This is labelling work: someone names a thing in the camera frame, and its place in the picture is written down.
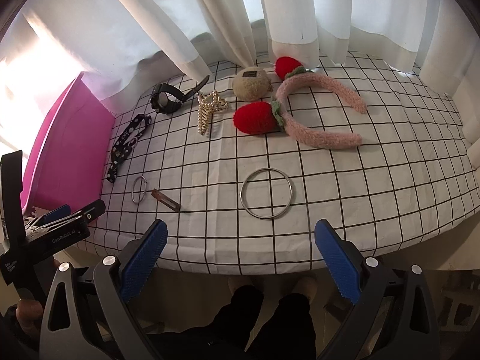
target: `metal bolt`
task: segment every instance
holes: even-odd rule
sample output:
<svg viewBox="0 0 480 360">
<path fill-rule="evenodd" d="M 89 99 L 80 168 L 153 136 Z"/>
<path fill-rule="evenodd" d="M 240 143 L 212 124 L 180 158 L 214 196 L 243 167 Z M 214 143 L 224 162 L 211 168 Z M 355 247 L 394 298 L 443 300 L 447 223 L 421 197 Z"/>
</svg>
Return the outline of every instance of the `metal bolt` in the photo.
<svg viewBox="0 0 480 360">
<path fill-rule="evenodd" d="M 115 256 L 107 256 L 103 259 L 103 265 L 111 266 L 115 262 Z"/>
<path fill-rule="evenodd" d="M 378 260 L 375 259 L 374 257 L 367 257 L 367 259 L 365 260 L 365 262 L 367 263 L 368 266 L 371 266 L 373 268 L 375 268 L 376 266 L 378 266 Z"/>
<path fill-rule="evenodd" d="M 412 265 L 412 272 L 420 275 L 422 273 L 422 269 L 418 265 Z"/>
<path fill-rule="evenodd" d="M 70 268 L 70 264 L 68 262 L 62 262 L 58 267 L 58 270 L 60 272 L 65 272 L 66 270 L 68 270 L 68 268 Z"/>
</svg>

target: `finger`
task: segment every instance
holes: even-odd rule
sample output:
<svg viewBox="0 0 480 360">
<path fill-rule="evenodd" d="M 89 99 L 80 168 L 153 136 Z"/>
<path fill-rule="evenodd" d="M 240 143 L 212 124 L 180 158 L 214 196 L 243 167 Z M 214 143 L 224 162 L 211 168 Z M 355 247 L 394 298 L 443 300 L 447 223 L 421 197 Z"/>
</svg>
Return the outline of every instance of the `finger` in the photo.
<svg viewBox="0 0 480 360">
<path fill-rule="evenodd" d="M 40 319 L 43 314 L 42 305 L 36 300 L 21 299 L 17 304 L 15 315 L 22 330 L 33 339 L 40 337 L 40 331 L 34 325 L 34 321 Z"/>
</svg>

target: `small silver bracelet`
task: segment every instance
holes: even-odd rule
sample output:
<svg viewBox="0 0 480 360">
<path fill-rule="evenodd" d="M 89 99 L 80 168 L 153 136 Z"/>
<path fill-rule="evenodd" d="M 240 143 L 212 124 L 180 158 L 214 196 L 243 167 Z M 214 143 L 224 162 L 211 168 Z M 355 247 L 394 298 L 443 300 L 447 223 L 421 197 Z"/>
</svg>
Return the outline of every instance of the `small silver bracelet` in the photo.
<svg viewBox="0 0 480 360">
<path fill-rule="evenodd" d="M 290 188 L 290 198 L 289 198 L 289 201 L 288 203 L 286 204 L 286 206 L 284 207 L 284 209 L 282 211 L 280 211 L 279 213 L 277 214 L 273 214 L 273 215 L 270 215 L 270 216 L 261 216 L 261 215 L 258 215 L 258 214 L 255 214 L 254 212 L 251 211 L 250 208 L 247 207 L 247 204 L 246 202 L 244 202 L 244 197 L 243 197 L 243 190 L 245 188 L 245 186 L 247 185 L 248 181 L 255 175 L 261 173 L 261 172 L 265 172 L 265 171 L 272 171 L 272 172 L 277 172 L 277 173 L 280 173 L 284 179 L 287 181 L 287 183 L 289 184 L 289 188 Z M 259 218 L 259 219 L 273 219 L 273 218 L 277 218 L 278 216 L 284 214 L 284 212 L 290 207 L 290 204 L 292 203 L 292 198 L 293 198 L 293 188 L 292 188 L 292 183 L 290 181 L 290 178 L 288 177 L 287 174 L 285 174 L 284 172 L 282 172 L 281 170 L 278 170 L 278 169 L 275 169 L 275 168 L 260 168 L 260 169 L 257 169 L 255 170 L 253 173 L 250 173 L 247 178 L 245 179 L 245 181 L 243 182 L 242 186 L 241 186 L 241 189 L 240 189 L 240 203 L 242 204 L 242 206 L 244 207 L 244 209 L 246 210 L 246 212 L 248 212 L 251 216 L 254 216 L 255 218 Z"/>
<path fill-rule="evenodd" d="M 136 201 L 135 197 L 134 197 L 134 190 L 135 190 L 135 185 L 137 184 L 138 180 L 142 180 L 142 181 L 140 182 L 140 191 L 139 191 L 140 196 L 138 197 L 138 201 Z M 145 183 L 145 190 L 144 191 L 142 191 L 143 183 Z M 143 176 L 138 176 L 135 179 L 135 181 L 133 182 L 133 185 L 131 186 L 131 201 L 134 202 L 135 204 L 140 204 L 140 202 L 145 197 L 146 192 L 147 192 L 147 180 Z"/>
</svg>

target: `white grid tablecloth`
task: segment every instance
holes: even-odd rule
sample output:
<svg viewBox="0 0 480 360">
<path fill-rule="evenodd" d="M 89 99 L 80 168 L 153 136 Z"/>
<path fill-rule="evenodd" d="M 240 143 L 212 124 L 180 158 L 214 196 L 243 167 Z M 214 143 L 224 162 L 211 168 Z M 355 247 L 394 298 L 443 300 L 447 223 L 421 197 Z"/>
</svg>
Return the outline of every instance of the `white grid tablecloth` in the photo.
<svg viewBox="0 0 480 360">
<path fill-rule="evenodd" d="M 267 60 L 259 55 L 257 64 L 276 90 L 280 79 Z M 205 136 L 197 132 L 196 100 L 173 115 L 157 115 L 147 103 L 151 90 L 135 110 L 116 117 L 110 147 L 136 114 L 151 114 L 154 123 L 119 168 L 114 185 L 104 179 L 106 213 L 79 247 L 117 254 L 161 218 L 169 239 L 159 267 L 279 274 L 324 266 L 313 235 L 321 218 L 364 255 L 379 255 L 434 237 L 479 210 L 458 112 L 451 99 L 420 82 L 418 67 L 405 74 L 356 52 L 349 53 L 344 66 L 320 57 L 317 71 L 358 91 L 368 114 L 358 114 L 337 95 L 315 87 L 289 96 L 290 111 L 306 126 L 357 132 L 364 138 L 358 149 L 340 151 L 313 149 L 281 132 L 238 132 L 232 116 L 245 103 L 231 88 L 240 69 L 230 62 L 211 66 L 202 91 L 215 88 L 229 110 L 214 115 Z M 169 83 L 184 92 L 195 85 L 186 76 Z M 109 160 L 107 153 L 105 173 Z M 239 202 L 243 180 L 260 167 L 284 171 L 294 186 L 291 208 L 274 220 L 248 215 Z M 147 179 L 148 191 L 158 188 L 179 202 L 181 212 L 172 212 L 149 192 L 140 205 L 133 204 L 130 192 L 139 175 Z M 249 207 L 260 215 L 278 212 L 287 197 L 286 181 L 276 173 L 258 175 L 246 191 Z"/>
</svg>

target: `blue textured pad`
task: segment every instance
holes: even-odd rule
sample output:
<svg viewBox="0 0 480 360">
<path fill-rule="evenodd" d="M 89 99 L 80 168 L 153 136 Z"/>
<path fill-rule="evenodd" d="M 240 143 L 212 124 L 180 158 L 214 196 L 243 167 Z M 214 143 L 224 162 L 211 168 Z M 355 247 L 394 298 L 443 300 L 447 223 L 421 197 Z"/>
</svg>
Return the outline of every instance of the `blue textured pad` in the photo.
<svg viewBox="0 0 480 360">
<path fill-rule="evenodd" d="M 360 277 L 339 243 L 338 235 L 332 234 L 327 225 L 318 221 L 315 225 L 315 243 L 323 256 L 327 268 L 340 294 L 356 304 L 360 298 Z"/>
<path fill-rule="evenodd" d="M 125 303 L 140 294 L 167 244 L 167 236 L 167 225 L 160 221 L 126 264 L 122 272 L 120 288 L 120 296 Z"/>
<path fill-rule="evenodd" d="M 56 210 L 53 210 L 49 212 L 48 214 L 45 214 L 44 216 L 44 225 L 47 225 L 48 223 L 52 223 L 54 221 L 58 221 L 61 218 L 65 218 L 66 216 L 69 216 L 71 214 L 71 209 L 68 204 L 64 204 L 61 207 L 57 208 Z"/>
</svg>

